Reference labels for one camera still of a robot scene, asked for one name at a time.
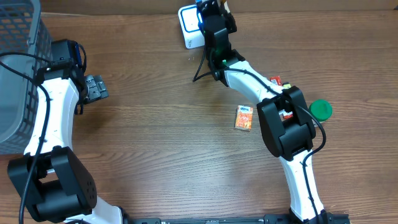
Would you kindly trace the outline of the orange snack packet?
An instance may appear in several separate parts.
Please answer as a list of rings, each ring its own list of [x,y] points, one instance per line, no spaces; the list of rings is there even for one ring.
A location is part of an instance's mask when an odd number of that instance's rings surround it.
[[[250,106],[238,105],[234,127],[244,131],[252,128],[253,108]]]

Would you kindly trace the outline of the red candy stick packet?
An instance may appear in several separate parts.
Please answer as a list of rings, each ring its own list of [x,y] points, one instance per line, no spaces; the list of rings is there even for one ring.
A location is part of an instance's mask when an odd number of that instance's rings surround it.
[[[280,76],[271,77],[270,81],[273,84],[276,84],[276,85],[279,85],[279,86],[282,86],[285,88],[285,86],[283,86],[283,84],[282,84],[282,80],[280,79]],[[285,121],[285,120],[293,117],[293,112],[286,112],[285,110],[281,110],[281,111],[279,111],[279,115],[280,115],[281,120]]]

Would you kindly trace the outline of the green lid jar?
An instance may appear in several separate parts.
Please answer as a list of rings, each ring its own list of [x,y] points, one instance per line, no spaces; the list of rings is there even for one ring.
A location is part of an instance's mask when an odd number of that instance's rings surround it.
[[[314,101],[309,110],[311,114],[319,121],[320,123],[327,121],[331,118],[333,114],[332,105],[326,100],[316,100]]]

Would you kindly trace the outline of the beige snack bag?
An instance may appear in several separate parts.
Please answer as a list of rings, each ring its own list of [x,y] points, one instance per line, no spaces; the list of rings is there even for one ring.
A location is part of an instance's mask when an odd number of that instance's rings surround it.
[[[231,11],[228,7],[228,1],[227,0],[219,0],[219,6],[221,8],[221,10],[224,12],[226,12],[227,14],[229,14]]]

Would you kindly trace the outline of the yellow marker pen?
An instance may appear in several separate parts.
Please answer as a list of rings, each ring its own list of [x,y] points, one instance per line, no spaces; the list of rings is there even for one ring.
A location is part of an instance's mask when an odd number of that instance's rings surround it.
[[[290,83],[283,83],[282,86],[283,86],[285,89],[289,89],[289,88],[292,87],[292,85],[291,85]]]

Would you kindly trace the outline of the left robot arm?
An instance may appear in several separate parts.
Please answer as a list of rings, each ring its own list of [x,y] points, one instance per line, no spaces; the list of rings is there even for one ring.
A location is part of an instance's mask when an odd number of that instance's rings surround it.
[[[37,222],[128,223],[120,207],[98,196],[95,181],[72,147],[73,117],[85,105],[109,96],[101,76],[85,75],[86,52],[73,40],[52,42],[31,81],[39,103],[34,130],[21,158],[9,161],[8,176],[21,197],[19,222],[28,211]]]

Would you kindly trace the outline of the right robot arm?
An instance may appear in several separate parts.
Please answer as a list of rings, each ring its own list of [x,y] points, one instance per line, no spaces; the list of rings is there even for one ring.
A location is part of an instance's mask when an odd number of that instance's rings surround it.
[[[311,164],[314,153],[322,149],[313,146],[321,124],[309,112],[302,91],[272,83],[232,48],[229,35],[237,27],[226,1],[197,1],[196,7],[209,74],[256,105],[264,144],[284,169],[292,222],[326,223]]]

